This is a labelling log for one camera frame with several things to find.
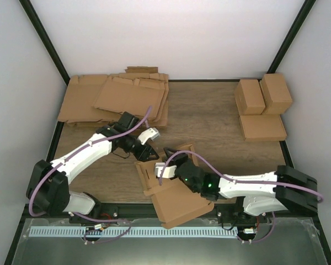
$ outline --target white panel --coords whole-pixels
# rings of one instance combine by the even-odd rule
[[[159,66],[172,79],[261,77],[303,0],[33,0],[71,75]]]
[[[331,0],[316,2],[279,72],[294,101],[284,115],[287,144],[297,169],[318,179],[325,196],[319,216],[331,248]]]
[[[45,158],[65,86],[19,1],[0,1],[0,264],[34,164]]]

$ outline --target black metal frame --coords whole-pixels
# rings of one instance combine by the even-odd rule
[[[290,45],[292,44],[295,36],[297,35],[300,27],[302,26],[303,22],[305,21],[306,17],[308,16],[310,10],[312,9],[314,3],[316,0],[305,0],[304,4],[302,5],[296,19],[294,20],[289,32],[286,35],[285,40],[283,41],[281,47],[279,48],[270,68],[268,69],[267,73],[275,73],[280,62],[284,58],[285,54],[287,53],[287,50],[289,49]],[[51,56],[56,68],[58,69],[59,73],[61,74],[63,80],[66,84],[68,84],[70,77],[60,60],[52,42],[50,41],[50,38],[45,31],[37,13],[34,10],[34,7],[32,6],[30,0],[19,0],[22,7],[24,8],[28,18],[32,22],[32,25],[34,26],[36,32],[38,33],[41,41],[43,42],[44,46],[46,47],[49,55]],[[216,79],[216,80],[170,80],[170,82],[235,82],[238,81],[237,79]],[[63,123],[58,122],[56,125],[56,129],[53,135],[53,139],[51,141],[51,145],[49,148],[49,152],[47,155],[47,161],[51,161],[54,159],[54,155],[58,146],[59,138],[62,132]],[[293,161],[291,159],[287,144],[285,141],[280,142],[280,146],[282,149],[282,154],[284,156],[284,160],[286,165],[293,167]],[[120,218],[128,218],[128,219],[138,219],[138,218],[157,218],[156,211],[152,204],[103,204],[104,207],[115,207],[118,209],[118,216]],[[215,206],[214,210],[210,213],[204,215],[205,218],[217,218],[217,212],[218,211],[226,211],[227,208],[234,207],[234,204],[218,204]],[[290,213],[277,213],[277,217],[296,217]],[[62,214],[59,216],[60,218],[69,218],[69,215]],[[21,220],[18,224],[13,242],[11,244],[11,248],[8,252],[5,264],[9,265],[12,264],[14,254],[17,248],[17,244],[20,238],[20,235],[22,233],[23,225],[26,220],[26,218],[32,218],[28,213],[28,205],[25,206]],[[331,251],[328,246],[324,231],[322,229],[320,220],[318,216],[315,216],[313,218],[314,224],[316,228],[320,231],[319,240],[321,242],[321,245],[324,250],[324,254],[326,256],[326,259],[328,261],[328,264],[331,265]]]

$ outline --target black post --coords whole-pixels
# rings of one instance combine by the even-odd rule
[[[316,0],[305,0],[304,4],[302,5],[296,19],[294,20],[290,30],[288,31],[286,38],[284,39],[280,49],[278,50],[270,68],[268,69],[267,73],[275,73],[278,66],[280,65],[283,57],[285,56],[287,50],[291,46],[295,36],[297,35],[300,27],[303,25],[305,19],[307,18],[310,10],[314,6]]]
[[[28,18],[31,20],[33,27],[37,31],[41,41],[43,42],[46,50],[48,51],[56,68],[58,69],[62,79],[64,80],[65,84],[68,85],[68,83],[70,81],[70,76],[68,75],[64,65],[62,64],[62,62],[60,60],[59,55],[57,54],[53,44],[51,43],[51,40],[50,40],[47,32],[45,31],[36,11],[34,10],[32,3],[30,2],[30,0],[20,0],[20,3],[22,5],[23,9],[25,10]],[[55,155],[55,152],[57,149],[57,144],[59,142],[63,126],[64,126],[64,123],[58,121],[55,131],[54,131],[52,143],[51,143],[49,151],[48,151],[47,161],[51,161],[54,159],[54,155]]]

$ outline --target gray floor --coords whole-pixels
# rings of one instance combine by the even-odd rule
[[[268,230],[260,227],[258,237]],[[80,238],[29,238],[28,231],[13,264],[327,264],[310,220],[277,219],[273,234],[252,245],[219,238],[122,238],[85,246]]]

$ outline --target wooden tabletop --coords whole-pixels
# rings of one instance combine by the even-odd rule
[[[243,141],[233,95],[236,85],[236,82],[169,83],[168,127],[160,129],[161,138],[153,145],[156,151],[193,142],[198,154],[220,172],[232,175],[259,174],[284,165],[279,142]],[[95,130],[65,125],[55,157],[87,141]],[[122,159],[110,154],[77,176],[70,189],[88,192],[101,202],[149,203],[151,200],[143,195],[135,162],[132,155]]]

